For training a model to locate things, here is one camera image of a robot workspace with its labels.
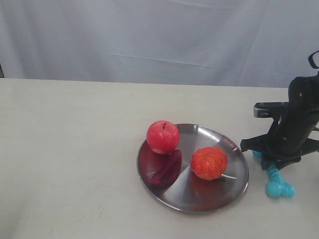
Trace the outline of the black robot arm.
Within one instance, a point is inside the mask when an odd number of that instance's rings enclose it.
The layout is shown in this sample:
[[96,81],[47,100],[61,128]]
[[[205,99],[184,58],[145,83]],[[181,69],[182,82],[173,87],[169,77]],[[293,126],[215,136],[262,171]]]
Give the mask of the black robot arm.
[[319,77],[296,77],[289,85],[287,102],[259,102],[254,117],[272,118],[264,135],[244,139],[242,151],[253,150],[282,160],[301,157],[319,149],[309,135],[319,122]]

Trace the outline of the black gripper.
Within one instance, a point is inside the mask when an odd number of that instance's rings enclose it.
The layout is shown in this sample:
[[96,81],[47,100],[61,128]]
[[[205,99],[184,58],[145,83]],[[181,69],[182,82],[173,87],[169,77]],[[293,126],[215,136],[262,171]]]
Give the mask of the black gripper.
[[267,152],[269,150],[281,159],[318,152],[319,140],[309,139],[309,135],[318,122],[318,106],[294,107],[288,104],[274,129],[270,130],[268,135],[263,134],[241,140],[241,151]]

